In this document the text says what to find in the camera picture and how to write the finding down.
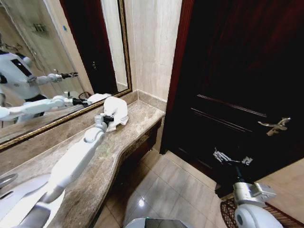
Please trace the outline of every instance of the door handle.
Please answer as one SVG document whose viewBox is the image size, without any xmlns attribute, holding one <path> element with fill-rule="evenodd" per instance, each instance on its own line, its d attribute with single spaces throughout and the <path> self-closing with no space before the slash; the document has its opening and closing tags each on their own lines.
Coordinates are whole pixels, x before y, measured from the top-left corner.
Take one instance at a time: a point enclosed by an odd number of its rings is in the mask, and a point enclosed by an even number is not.
<svg viewBox="0 0 304 228">
<path fill-rule="evenodd" d="M 95 61 L 92 62 L 92 67 L 94 68 L 94 70 L 96 70 L 97 67 L 96 67 Z"/>
<path fill-rule="evenodd" d="M 272 124 L 272 123 L 270 123 L 270 124 L 269 123 L 262 123 L 260 121 L 258 121 L 258 123 L 260 125 L 262 125 L 262 126 L 272 127 L 272 129 L 269 132 L 266 133 L 268 136 L 272 136 L 274 134 L 279 133 L 279 130 L 286 131 L 287 127 L 285 126 L 285 124 L 288 123 L 290 120 L 291 120 L 291 118 L 287 117 L 287 118 L 282 118 L 280 120 L 280 122 L 278 122 L 277 124 L 276 123 L 275 124 Z"/>
</svg>

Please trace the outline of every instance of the door panel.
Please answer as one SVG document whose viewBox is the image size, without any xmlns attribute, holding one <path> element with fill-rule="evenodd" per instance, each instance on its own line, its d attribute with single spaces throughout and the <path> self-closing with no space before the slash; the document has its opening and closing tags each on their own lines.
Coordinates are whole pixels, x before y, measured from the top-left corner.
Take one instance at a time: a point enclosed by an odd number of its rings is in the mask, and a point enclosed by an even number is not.
<svg viewBox="0 0 304 228">
<path fill-rule="evenodd" d="M 235 173 L 213 157 L 215 147 L 253 158 L 244 170 L 253 181 L 302 158 L 304 2 L 195 1 L 192 10 L 166 147 L 222 186 Z M 291 117 L 288 129 L 274 136 L 258 123 L 282 117 Z M 185 134 L 174 124 L 181 118 Z"/>
</svg>

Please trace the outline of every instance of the robot wrist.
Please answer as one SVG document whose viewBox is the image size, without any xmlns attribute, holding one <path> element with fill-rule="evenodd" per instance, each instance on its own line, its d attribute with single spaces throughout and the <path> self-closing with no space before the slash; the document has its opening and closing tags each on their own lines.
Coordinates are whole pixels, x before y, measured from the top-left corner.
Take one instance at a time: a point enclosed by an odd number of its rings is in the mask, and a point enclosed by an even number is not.
<svg viewBox="0 0 304 228">
<path fill-rule="evenodd" d="M 62 76 L 59 74 L 48 74 L 48 76 L 52 82 L 61 82 L 62 81 Z"/>
</svg>

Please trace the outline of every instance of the silver door lever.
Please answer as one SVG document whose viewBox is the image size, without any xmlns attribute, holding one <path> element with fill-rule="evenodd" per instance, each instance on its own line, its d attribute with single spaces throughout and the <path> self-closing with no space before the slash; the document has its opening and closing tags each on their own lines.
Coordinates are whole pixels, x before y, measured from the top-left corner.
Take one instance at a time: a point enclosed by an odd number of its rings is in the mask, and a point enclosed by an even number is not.
<svg viewBox="0 0 304 228">
<path fill-rule="evenodd" d="M 287 127 L 285 126 L 285 124 L 288 123 L 290 120 L 291 118 L 287 117 L 287 118 L 282 118 L 280 122 L 278 122 L 277 124 L 262 123 L 260 121 L 258 121 L 258 123 L 262 126 L 272 127 L 272 129 L 269 132 L 267 132 L 268 136 L 272 136 L 275 133 L 279 133 L 278 130 L 286 131 Z"/>
</svg>

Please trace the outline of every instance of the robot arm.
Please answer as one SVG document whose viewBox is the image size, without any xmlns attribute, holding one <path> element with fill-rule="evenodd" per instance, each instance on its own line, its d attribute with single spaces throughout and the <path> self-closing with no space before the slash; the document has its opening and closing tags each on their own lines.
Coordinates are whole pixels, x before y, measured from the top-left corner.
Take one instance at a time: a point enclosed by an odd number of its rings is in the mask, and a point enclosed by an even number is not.
<svg viewBox="0 0 304 228">
<path fill-rule="evenodd" d="M 54 96 L 53 99 L 43 99 L 34 102 L 25 103 L 22 106 L 6 108 L 0 107 L 0 120 L 1 121 L 10 121 L 16 117 L 25 115 L 25 114 L 38 114 L 50 110 L 54 107 L 64 107 L 64 106 L 73 106 L 73 105 L 86 105 L 86 101 L 75 98 L 66 98 L 63 96 Z"/>
<path fill-rule="evenodd" d="M 77 77 L 78 73 L 73 72 L 69 74 L 48 74 L 47 76 L 40 76 L 35 78 L 35 82 L 37 85 L 43 85 L 49 82 L 61 82 L 62 79 L 66 79 L 69 77 Z"/>
<path fill-rule="evenodd" d="M 48 191 L 40 198 L 22 222 L 16 226 L 17 228 L 44 227 L 50 216 L 49 203 L 58 199 L 65 188 L 74 182 L 88 166 L 96 148 L 105 139 L 109 121 L 113 121 L 109 116 L 95 116 L 95 126 L 87 130 L 83 138 L 73 145 L 55 164 L 48 181 Z"/>
<path fill-rule="evenodd" d="M 235 166 L 238 181 L 233 184 L 233 195 L 237 209 L 235 220 L 239 228 L 283 228 L 278 220 L 267 210 L 263 209 L 265 202 L 276 196 L 268 185 L 246 183 L 239 165 L 249 166 L 253 159 L 245 157 L 243 161 L 235 161 L 215 148 L 213 156 L 222 164 Z"/>
</svg>

